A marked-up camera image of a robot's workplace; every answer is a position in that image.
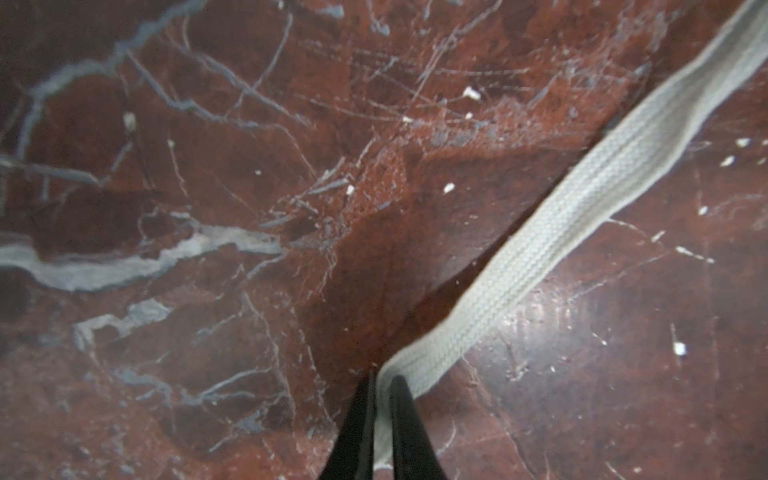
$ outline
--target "black tweezers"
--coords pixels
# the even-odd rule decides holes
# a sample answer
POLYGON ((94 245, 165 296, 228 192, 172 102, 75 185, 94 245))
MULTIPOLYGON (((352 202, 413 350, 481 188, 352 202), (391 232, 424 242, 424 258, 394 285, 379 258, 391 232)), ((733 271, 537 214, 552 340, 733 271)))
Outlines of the black tweezers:
MULTIPOLYGON (((392 411, 392 464, 395 480, 448 480, 440 468, 424 424, 413 405, 406 379, 396 376, 389 394, 392 411)), ((318 480, 373 478, 373 422, 376 420, 376 377, 360 382, 339 438, 318 480)))

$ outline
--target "marble floor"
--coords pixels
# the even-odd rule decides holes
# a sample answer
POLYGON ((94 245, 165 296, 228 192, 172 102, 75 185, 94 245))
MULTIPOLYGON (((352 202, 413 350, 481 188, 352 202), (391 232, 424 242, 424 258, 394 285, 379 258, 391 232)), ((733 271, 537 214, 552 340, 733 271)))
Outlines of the marble floor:
MULTIPOLYGON (((739 3, 0 3, 0 476, 315 479, 739 3)), ((765 478, 767 82, 418 400, 449 478, 765 478)))

